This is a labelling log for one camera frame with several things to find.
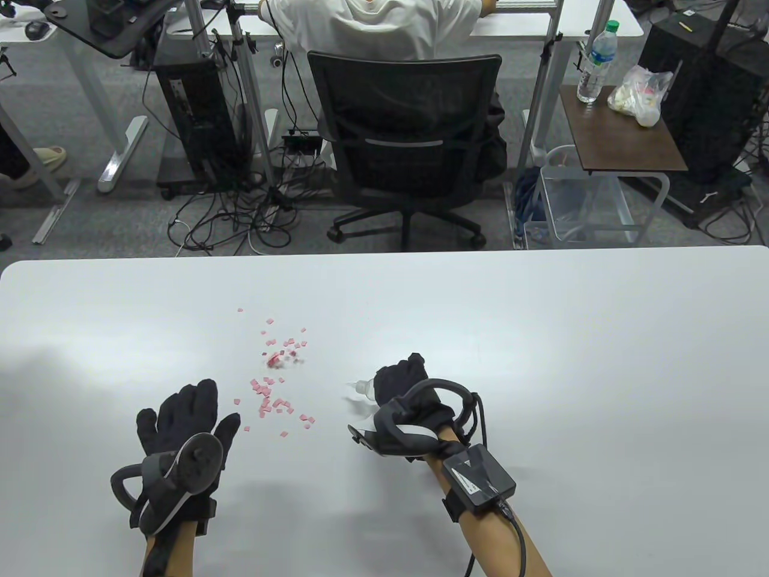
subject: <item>hand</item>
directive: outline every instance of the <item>hand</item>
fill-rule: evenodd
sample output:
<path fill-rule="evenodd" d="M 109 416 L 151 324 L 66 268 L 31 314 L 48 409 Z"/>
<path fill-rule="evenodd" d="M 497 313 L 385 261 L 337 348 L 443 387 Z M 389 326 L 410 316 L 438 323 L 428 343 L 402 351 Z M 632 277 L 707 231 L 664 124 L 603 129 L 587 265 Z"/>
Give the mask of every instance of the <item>hand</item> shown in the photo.
<path fill-rule="evenodd" d="M 428 377 L 424 370 L 424 359 L 417 352 L 412 352 L 405 361 L 397 365 L 382 367 L 374 377 L 374 395 L 379 406 L 390 402 L 394 397 L 402 397 L 414 385 Z M 453 429 L 454 411 L 441 403 L 434 389 L 423 391 L 414 407 L 417 414 L 409 423 L 401 425 L 421 425 L 438 434 L 446 427 Z"/>
<path fill-rule="evenodd" d="M 160 405 L 159 414 L 152 409 L 142 409 L 136 415 L 136 432 L 146 455 L 178 451 L 187 439 L 199 432 L 211 432 L 216 424 L 218 391 L 211 379 L 200 381 L 197 386 L 187 385 L 168 397 Z M 232 439 L 240 428 L 240 415 L 236 412 L 224 417 L 214 431 L 224 455 L 221 468 L 225 468 Z M 209 498 L 219 487 L 219 477 L 202 493 L 190 497 L 175 515 L 184 521 L 206 519 Z"/>

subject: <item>computer tower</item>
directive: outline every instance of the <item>computer tower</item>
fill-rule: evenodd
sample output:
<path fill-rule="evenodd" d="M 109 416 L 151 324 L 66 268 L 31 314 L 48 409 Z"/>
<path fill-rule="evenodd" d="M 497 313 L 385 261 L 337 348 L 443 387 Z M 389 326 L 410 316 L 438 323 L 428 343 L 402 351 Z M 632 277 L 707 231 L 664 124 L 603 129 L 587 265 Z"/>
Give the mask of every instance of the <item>computer tower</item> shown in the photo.
<path fill-rule="evenodd" d="M 152 70 L 171 112 L 169 128 L 178 136 L 167 136 L 158 172 L 158 186 L 171 191 L 164 196 L 192 182 L 232 189 L 248 175 L 253 144 L 231 62 L 202 58 L 194 42 L 164 34 Z"/>
<path fill-rule="evenodd" d="M 675 73 L 662 118 L 699 184 L 730 171 L 769 107 L 769 45 L 727 27 L 715 56 L 704 58 L 714 26 L 698 14 L 656 22 L 638 61 Z"/>

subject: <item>foot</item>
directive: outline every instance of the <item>foot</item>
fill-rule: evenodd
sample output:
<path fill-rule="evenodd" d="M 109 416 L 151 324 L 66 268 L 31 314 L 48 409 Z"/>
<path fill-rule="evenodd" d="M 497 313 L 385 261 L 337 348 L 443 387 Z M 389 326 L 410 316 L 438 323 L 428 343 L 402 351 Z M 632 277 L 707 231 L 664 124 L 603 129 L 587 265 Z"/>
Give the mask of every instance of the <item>foot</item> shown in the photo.
<path fill-rule="evenodd" d="M 61 165 L 64 164 L 64 161 L 67 159 L 67 151 L 65 151 L 61 146 L 35 148 L 35 154 L 37 154 L 43 165 L 51 172 L 57 170 Z M 37 173 L 32 170 L 32 167 L 30 167 L 27 172 L 16 179 L 9 178 L 5 175 L 0 175 L 0 177 L 8 180 L 8 185 L 13 190 L 23 190 L 24 188 L 29 188 L 39 180 Z"/>

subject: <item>white t-shirt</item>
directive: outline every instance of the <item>white t-shirt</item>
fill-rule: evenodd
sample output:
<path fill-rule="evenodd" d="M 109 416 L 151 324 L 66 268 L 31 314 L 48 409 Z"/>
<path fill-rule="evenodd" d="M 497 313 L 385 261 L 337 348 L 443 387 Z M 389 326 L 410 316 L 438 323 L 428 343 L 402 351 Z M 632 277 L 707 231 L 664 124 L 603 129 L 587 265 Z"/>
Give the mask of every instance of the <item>white t-shirt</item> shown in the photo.
<path fill-rule="evenodd" d="M 481 0 L 265 0 L 261 4 L 262 19 L 273 23 L 288 50 L 371 60 L 437 58 L 443 47 L 467 40 L 480 16 Z"/>

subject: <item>floor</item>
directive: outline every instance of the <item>floor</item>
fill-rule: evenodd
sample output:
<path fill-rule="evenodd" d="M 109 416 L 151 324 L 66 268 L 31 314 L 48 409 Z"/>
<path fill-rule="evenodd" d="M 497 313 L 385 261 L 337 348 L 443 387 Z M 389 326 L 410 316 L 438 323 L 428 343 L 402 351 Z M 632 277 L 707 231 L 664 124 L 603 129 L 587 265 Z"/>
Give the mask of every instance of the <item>floor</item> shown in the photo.
<path fill-rule="evenodd" d="M 652 13 L 653 19 L 662 18 L 665 10 Z M 642 38 L 624 39 L 620 42 L 618 60 L 611 72 L 610 82 L 619 82 L 624 73 L 637 61 L 643 48 Z M 266 105 L 280 107 L 279 73 L 268 64 L 270 45 L 260 45 L 256 55 L 261 74 L 261 93 Z M 472 40 L 463 47 L 463 52 L 475 54 L 496 52 L 503 57 L 499 73 L 498 91 L 507 112 L 502 125 L 502 135 L 508 144 L 508 164 L 514 165 L 518 157 L 518 142 L 523 132 L 518 112 L 528 107 L 531 90 L 538 66 L 541 44 L 536 42 L 488 42 Z M 57 224 L 43 246 L 31 243 L 32 236 L 42 223 L 47 209 L 42 191 L 30 189 L 25 192 L 0 190 L 0 231 L 9 234 L 14 246 L 0 253 L 0 270 L 18 260 L 38 258 L 121 258 L 173 256 L 177 249 L 167 238 L 168 223 L 174 218 L 179 205 L 185 200 L 178 198 L 170 202 L 160 199 L 155 187 L 155 176 L 161 147 L 165 137 L 164 129 L 154 120 L 150 121 L 147 132 L 126 168 L 120 184 L 110 195 L 98 195 L 95 179 L 101 173 L 111 154 L 105 136 L 88 107 L 85 96 L 68 67 L 64 57 L 57 53 L 53 43 L 24 48 L 11 48 L 8 57 L 18 76 L 2 82 L 0 98 L 25 133 L 33 146 L 62 145 L 69 152 L 69 160 L 58 175 L 62 178 L 84 178 L 78 194 L 72 200 L 61 221 Z M 95 56 L 95 66 L 107 93 L 126 125 L 130 118 L 143 114 L 141 92 L 145 84 L 145 73 L 135 72 L 127 62 L 117 62 Z M 306 62 L 300 62 L 304 78 L 310 78 Z M 292 70 L 287 74 L 288 90 L 295 95 L 295 102 L 301 98 L 301 91 Z M 570 67 L 566 82 L 576 83 L 578 71 Z M 168 109 L 154 77 L 149 79 L 145 102 L 164 121 Z M 307 107 L 298 106 L 299 124 L 309 125 L 311 116 Z M 548 145 L 556 146 L 571 142 L 564 113 L 560 104 L 553 118 Z M 764 182 L 758 182 L 757 190 L 769 202 Z M 625 196 L 636 218 L 642 218 L 650 208 L 643 196 L 631 189 Z M 203 212 L 203 203 L 193 211 Z M 300 218 L 291 230 L 291 243 L 282 249 L 269 249 L 255 245 L 264 253 L 326 253 L 326 252 L 386 252 L 398 250 L 398 235 L 362 236 L 351 238 L 342 245 L 330 242 L 325 231 L 335 215 L 349 210 L 325 195 L 303 207 Z M 487 250 L 512 248 L 510 229 L 501 194 L 501 186 L 487 187 L 483 197 L 459 211 L 479 222 L 488 239 Z M 185 218 L 193 219 L 188 213 Z M 758 218 L 762 229 L 769 231 L 769 215 L 761 213 Z M 382 217 L 373 225 L 397 225 L 397 220 Z M 226 238 L 230 225 L 218 226 L 217 238 Z M 742 224 L 736 218 L 725 218 L 713 228 L 719 235 L 738 234 Z M 465 234 L 452 225 L 446 225 L 429 217 L 414 220 L 412 248 L 418 251 L 446 251 L 468 249 Z M 184 229 L 173 231 L 184 235 Z M 716 241 L 698 231 L 685 228 L 678 220 L 666 213 L 659 215 L 651 230 L 647 245 L 679 246 L 710 245 Z M 225 245 L 215 251 L 216 255 L 232 255 L 237 243 Z M 248 254 L 248 245 L 241 247 L 239 254 Z M 182 251 L 180 256 L 187 255 Z"/>

